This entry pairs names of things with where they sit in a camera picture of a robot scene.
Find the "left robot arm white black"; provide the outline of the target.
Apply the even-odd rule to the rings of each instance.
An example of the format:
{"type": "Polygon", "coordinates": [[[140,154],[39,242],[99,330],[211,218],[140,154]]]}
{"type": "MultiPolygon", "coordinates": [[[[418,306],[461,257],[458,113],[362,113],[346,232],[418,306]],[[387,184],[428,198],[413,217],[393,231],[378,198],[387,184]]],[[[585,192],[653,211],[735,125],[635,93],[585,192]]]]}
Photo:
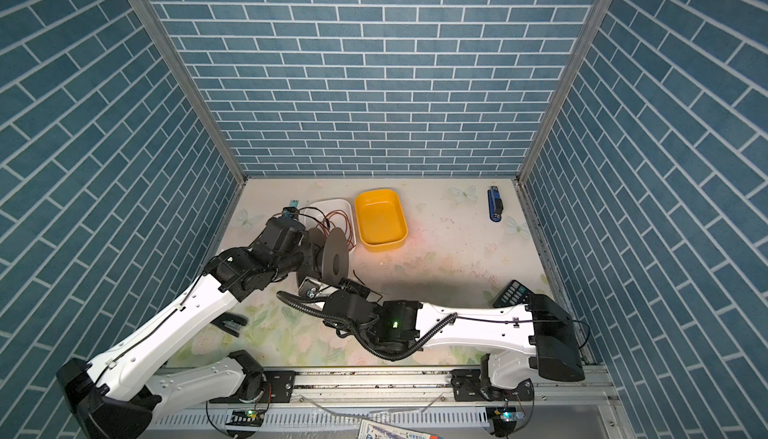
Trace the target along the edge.
{"type": "Polygon", "coordinates": [[[192,284],[127,338],[89,360],[71,359],[56,374],[71,414],[89,438],[137,438],[155,420],[211,399],[251,403],[267,385],[245,350],[179,373],[159,369],[189,339],[252,293],[301,268],[305,226],[286,207],[247,247],[210,259],[192,284]]]}

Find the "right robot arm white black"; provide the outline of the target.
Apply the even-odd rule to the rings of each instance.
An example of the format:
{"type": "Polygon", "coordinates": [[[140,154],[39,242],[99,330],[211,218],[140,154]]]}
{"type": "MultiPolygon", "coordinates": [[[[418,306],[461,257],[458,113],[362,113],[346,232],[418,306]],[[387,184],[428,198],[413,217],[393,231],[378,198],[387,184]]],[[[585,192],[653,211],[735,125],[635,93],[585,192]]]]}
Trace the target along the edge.
{"type": "Polygon", "coordinates": [[[401,361],[438,346],[473,347],[484,352],[483,378],[496,388],[511,389],[533,376],[566,383],[585,379],[574,319],[544,294],[490,309],[376,303],[349,288],[320,302],[325,323],[383,360],[401,361]]]}

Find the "yellow plastic tray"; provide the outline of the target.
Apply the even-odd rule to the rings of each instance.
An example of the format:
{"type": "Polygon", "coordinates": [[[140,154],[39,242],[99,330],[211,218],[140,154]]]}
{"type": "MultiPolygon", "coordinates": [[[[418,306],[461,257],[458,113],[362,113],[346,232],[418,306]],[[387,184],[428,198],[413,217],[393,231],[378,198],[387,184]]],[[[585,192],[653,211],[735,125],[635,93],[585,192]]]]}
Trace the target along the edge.
{"type": "Polygon", "coordinates": [[[354,202],[360,240],[370,252],[387,252],[402,247],[408,236],[400,197],[392,189],[375,189],[358,194],[354,202]]]}

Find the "blue stapler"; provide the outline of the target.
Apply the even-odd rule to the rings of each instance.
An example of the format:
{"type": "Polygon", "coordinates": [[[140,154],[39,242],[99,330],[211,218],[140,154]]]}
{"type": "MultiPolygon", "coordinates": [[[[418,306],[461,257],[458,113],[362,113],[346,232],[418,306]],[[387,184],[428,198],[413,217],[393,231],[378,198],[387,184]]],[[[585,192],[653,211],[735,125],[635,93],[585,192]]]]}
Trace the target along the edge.
{"type": "Polygon", "coordinates": [[[489,218],[492,222],[500,222],[503,216],[504,204],[497,186],[490,186],[487,190],[489,218]]]}

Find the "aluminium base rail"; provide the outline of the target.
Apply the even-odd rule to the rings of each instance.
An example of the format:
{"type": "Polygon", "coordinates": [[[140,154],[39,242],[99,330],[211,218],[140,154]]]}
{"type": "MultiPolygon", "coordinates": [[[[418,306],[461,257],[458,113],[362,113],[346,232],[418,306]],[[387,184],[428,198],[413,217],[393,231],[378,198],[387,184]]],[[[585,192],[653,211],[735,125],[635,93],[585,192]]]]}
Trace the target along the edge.
{"type": "Polygon", "coordinates": [[[492,438],[485,409],[516,407],[526,423],[509,438],[631,438],[634,433],[607,370],[588,366],[581,382],[533,378],[502,400],[476,394],[477,366],[269,368],[269,402],[215,399],[159,420],[145,437],[182,437],[199,432],[249,438],[348,437],[362,420],[431,433],[444,438],[492,438]],[[261,427],[225,423],[234,410],[266,410],[261,427]]]}

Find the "green circuit board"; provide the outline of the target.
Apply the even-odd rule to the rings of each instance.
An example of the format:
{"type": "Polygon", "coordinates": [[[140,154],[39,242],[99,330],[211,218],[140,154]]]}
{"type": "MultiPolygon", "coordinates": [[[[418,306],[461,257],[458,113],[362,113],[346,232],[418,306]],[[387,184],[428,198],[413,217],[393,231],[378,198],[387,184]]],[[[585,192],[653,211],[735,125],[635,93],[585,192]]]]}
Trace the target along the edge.
{"type": "Polygon", "coordinates": [[[265,419],[266,410],[244,409],[234,410],[229,420],[225,423],[227,427],[261,427],[265,419]]]}
{"type": "Polygon", "coordinates": [[[496,438],[509,438],[519,426],[526,423],[526,414],[516,407],[487,407],[489,433],[496,438]]]}

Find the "left green circuit board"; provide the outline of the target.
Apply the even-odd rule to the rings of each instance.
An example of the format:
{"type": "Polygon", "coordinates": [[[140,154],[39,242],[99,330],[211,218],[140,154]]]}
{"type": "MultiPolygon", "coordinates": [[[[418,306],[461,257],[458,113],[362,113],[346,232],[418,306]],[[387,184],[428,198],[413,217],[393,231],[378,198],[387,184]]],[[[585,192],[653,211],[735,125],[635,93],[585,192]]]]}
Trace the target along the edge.
{"type": "Polygon", "coordinates": [[[225,423],[227,427],[261,427],[265,419],[266,410],[244,409],[234,410],[229,420],[225,423]]]}

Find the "white plastic tray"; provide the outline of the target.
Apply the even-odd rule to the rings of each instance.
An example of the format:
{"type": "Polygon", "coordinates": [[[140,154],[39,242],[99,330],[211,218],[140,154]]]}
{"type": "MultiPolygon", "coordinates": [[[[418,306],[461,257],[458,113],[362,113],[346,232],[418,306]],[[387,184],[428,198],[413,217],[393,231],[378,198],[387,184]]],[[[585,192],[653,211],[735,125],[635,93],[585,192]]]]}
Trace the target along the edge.
{"type": "Polygon", "coordinates": [[[348,250],[352,252],[357,246],[352,205],[346,199],[325,199],[303,206],[300,220],[308,230],[317,229],[325,238],[339,228],[345,235],[348,250]]]}

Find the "right green circuit board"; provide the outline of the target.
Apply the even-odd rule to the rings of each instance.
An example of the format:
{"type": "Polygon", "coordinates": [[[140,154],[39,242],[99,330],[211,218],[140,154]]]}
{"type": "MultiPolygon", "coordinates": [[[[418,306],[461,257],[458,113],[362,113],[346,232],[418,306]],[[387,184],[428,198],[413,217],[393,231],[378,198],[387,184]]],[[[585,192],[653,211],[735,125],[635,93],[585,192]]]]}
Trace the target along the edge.
{"type": "Polygon", "coordinates": [[[516,407],[487,407],[489,433],[496,438],[509,438],[519,426],[526,423],[526,414],[516,407]]]}

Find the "black stapler on table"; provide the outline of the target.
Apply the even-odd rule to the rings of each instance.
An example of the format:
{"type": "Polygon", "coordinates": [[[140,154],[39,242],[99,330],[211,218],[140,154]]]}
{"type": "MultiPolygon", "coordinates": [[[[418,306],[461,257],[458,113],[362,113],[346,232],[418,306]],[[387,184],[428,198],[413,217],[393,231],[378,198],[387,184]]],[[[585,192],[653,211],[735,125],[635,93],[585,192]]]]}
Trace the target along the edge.
{"type": "Polygon", "coordinates": [[[219,330],[239,338],[240,333],[248,324],[248,318],[240,314],[224,312],[213,319],[211,324],[219,330]]]}

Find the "printed paper sheet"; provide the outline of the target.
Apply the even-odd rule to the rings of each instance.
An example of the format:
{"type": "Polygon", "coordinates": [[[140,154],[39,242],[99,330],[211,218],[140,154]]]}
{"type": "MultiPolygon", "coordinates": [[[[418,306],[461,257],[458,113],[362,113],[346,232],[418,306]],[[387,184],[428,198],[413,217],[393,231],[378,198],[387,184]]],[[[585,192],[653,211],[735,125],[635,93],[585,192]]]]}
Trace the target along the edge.
{"type": "Polygon", "coordinates": [[[439,436],[405,429],[397,426],[362,420],[357,434],[358,439],[440,439],[439,436]]]}

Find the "grey cable spool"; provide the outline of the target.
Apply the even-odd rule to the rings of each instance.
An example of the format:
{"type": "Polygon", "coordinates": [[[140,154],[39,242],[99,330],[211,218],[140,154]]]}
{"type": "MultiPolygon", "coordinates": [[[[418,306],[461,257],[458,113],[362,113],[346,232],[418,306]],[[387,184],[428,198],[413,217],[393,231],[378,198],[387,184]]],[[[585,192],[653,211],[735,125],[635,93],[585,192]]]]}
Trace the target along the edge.
{"type": "Polygon", "coordinates": [[[339,286],[348,278],[349,249],[341,228],[335,227],[327,235],[317,227],[307,230],[300,249],[304,262],[296,272],[298,285],[310,279],[339,286]]]}

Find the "black remote control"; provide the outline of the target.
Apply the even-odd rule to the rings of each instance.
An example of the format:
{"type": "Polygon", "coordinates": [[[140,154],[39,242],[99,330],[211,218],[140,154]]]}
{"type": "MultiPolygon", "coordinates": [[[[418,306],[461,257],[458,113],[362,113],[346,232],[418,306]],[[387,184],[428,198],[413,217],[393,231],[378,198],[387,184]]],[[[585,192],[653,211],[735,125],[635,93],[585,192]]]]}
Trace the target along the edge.
{"type": "Polygon", "coordinates": [[[532,291],[517,280],[510,281],[496,296],[492,306],[494,308],[508,308],[520,304],[527,304],[532,291]]]}

